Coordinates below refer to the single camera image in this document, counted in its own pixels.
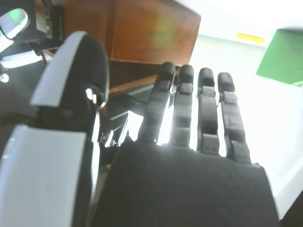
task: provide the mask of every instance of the green light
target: green light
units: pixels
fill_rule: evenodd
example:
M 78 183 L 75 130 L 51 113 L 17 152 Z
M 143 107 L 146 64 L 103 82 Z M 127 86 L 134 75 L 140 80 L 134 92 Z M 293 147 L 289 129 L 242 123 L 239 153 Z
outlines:
M 14 9 L 9 13 L 10 17 L 12 18 L 12 20 L 16 23 L 19 24 L 20 23 L 20 12 L 19 9 Z

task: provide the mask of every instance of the robotic hand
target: robotic hand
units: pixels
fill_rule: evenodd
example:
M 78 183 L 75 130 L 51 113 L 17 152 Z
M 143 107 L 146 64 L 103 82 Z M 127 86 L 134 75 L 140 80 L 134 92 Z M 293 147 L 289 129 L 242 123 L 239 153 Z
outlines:
M 197 97 L 193 77 L 189 65 L 177 77 L 174 64 L 163 64 L 138 140 L 124 140 L 123 127 L 118 143 L 110 143 L 116 155 L 93 226 L 278 226 L 265 171 L 250 162 L 231 76 L 218 76 L 227 157 L 218 153 L 213 73 L 201 69 Z M 6 144 L 0 169 L 1 227 L 90 224 L 98 170 L 108 149 L 101 143 L 99 112 L 108 85 L 103 48 L 84 32 L 72 34 L 32 96 L 37 117 L 18 125 Z M 195 98 L 196 152 L 188 147 Z M 158 146 L 170 105 L 170 140 Z

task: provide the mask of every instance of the wooden edge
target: wooden edge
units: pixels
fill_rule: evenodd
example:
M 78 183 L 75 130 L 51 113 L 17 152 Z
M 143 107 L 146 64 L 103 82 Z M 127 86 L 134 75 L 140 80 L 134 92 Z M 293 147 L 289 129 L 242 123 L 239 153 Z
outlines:
M 154 76 L 146 77 L 143 79 L 135 80 L 135 81 L 127 83 L 127 84 L 113 87 L 109 90 L 109 96 L 115 96 L 115 95 L 118 95 L 119 93 L 126 92 L 131 89 L 141 87 L 141 86 L 144 86 L 147 84 L 151 84 L 151 83 L 155 82 L 156 78 L 157 78 L 157 75 L 154 75 Z

